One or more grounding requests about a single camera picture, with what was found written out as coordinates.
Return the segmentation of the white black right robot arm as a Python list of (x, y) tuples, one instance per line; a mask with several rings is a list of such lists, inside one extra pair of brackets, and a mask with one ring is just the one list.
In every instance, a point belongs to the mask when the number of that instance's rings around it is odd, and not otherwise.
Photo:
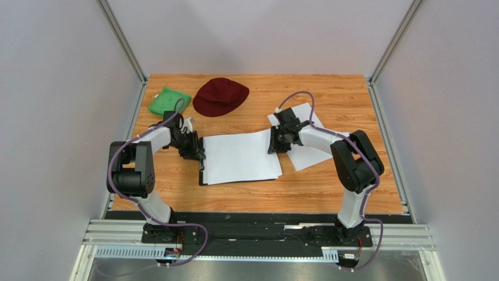
[(276, 109), (278, 123), (271, 128), (268, 153), (285, 153), (292, 145), (312, 147), (330, 154), (345, 191), (334, 221), (335, 239), (349, 244), (364, 226), (369, 194), (380, 183), (384, 165), (364, 131), (349, 135), (322, 128), (313, 121), (301, 121), (291, 108)]

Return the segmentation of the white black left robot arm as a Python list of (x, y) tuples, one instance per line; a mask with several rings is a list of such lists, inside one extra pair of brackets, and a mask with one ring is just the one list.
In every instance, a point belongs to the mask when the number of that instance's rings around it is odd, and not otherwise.
[(146, 218), (143, 237), (170, 243), (180, 238), (181, 228), (173, 209), (155, 191), (153, 155), (173, 147), (180, 157), (202, 163), (205, 153), (194, 119), (183, 118), (175, 111), (166, 111), (163, 121), (128, 141), (110, 144), (106, 184), (110, 193), (132, 202)]

